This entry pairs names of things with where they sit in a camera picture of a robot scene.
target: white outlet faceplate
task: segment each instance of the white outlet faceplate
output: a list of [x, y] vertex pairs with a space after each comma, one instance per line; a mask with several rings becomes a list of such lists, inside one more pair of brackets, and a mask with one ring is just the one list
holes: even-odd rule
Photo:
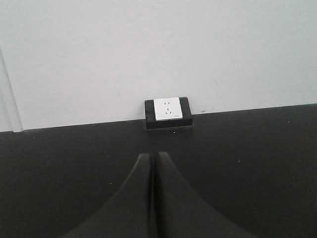
[[155, 120], [182, 119], [179, 98], [154, 99]]

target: black outlet mounting box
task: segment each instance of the black outlet mounting box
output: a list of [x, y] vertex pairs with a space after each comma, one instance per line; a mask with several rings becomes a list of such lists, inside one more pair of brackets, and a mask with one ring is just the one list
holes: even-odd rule
[[183, 127], [193, 125], [193, 116], [190, 112], [189, 102], [187, 97], [179, 98], [180, 106], [182, 109], [183, 118], [173, 120], [160, 120], [155, 119], [154, 100], [146, 100], [145, 106], [145, 118], [146, 118], [146, 129], [163, 129], [171, 127]]

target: white wall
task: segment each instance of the white wall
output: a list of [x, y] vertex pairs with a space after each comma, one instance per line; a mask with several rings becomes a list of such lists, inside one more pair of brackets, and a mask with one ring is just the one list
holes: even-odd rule
[[316, 0], [0, 0], [24, 129], [317, 103]]
[[12, 131], [8, 112], [6, 110], [4, 99], [0, 90], [0, 132], [1, 131]]

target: black desk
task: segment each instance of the black desk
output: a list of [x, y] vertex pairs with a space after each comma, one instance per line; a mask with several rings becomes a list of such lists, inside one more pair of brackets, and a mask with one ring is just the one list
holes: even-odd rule
[[0, 133], [0, 237], [58, 237], [109, 200], [139, 153], [158, 151], [259, 237], [317, 236], [317, 105], [304, 105], [197, 115], [183, 130], [135, 120]]

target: black table surface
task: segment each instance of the black table surface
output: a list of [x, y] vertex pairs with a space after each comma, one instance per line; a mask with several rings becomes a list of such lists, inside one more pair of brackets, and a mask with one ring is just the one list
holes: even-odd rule
[[138, 154], [159, 151], [259, 237], [317, 237], [317, 104], [195, 115], [187, 129], [134, 120], [2, 132], [0, 237], [60, 236], [111, 198]]

